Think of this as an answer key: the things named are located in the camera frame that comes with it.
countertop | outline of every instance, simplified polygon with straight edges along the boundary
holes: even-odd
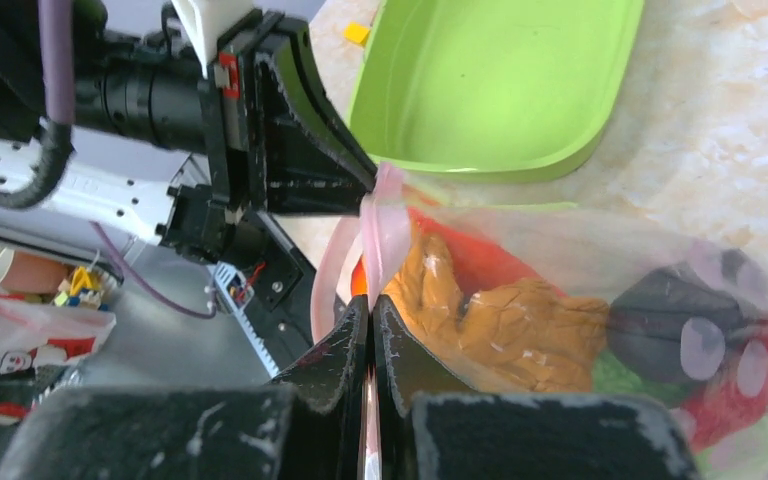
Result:
[[[342,32],[349,22],[370,24],[378,3],[327,0],[311,23],[320,75],[344,114],[363,50]],[[648,2],[592,158],[548,185],[458,192],[470,204],[563,199],[647,217],[741,247],[768,268],[768,0]],[[282,221],[314,265],[335,224]]]

black cable sleeve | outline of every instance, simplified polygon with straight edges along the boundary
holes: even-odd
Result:
[[[42,152],[33,180],[15,192],[0,192],[0,207],[27,210],[42,203],[57,189],[72,156],[72,126],[49,121],[42,137]]]

plastic bag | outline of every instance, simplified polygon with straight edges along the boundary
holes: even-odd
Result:
[[[0,375],[74,365],[96,352],[115,325],[109,312],[33,305],[0,290]]]
[[[768,476],[760,265],[644,219],[445,207],[396,183],[365,200],[378,211],[357,223],[353,294],[389,295],[480,390],[646,395],[671,410],[707,478]]]

yellow cube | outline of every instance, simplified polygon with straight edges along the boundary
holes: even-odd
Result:
[[[346,30],[343,32],[343,36],[346,39],[361,47],[366,46],[366,41],[369,39],[369,27],[364,27],[357,23],[350,23]]]

white plastic bag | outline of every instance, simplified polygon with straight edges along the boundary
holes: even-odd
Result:
[[[0,291],[0,375],[74,365],[98,351],[115,325],[110,312],[34,305]]]

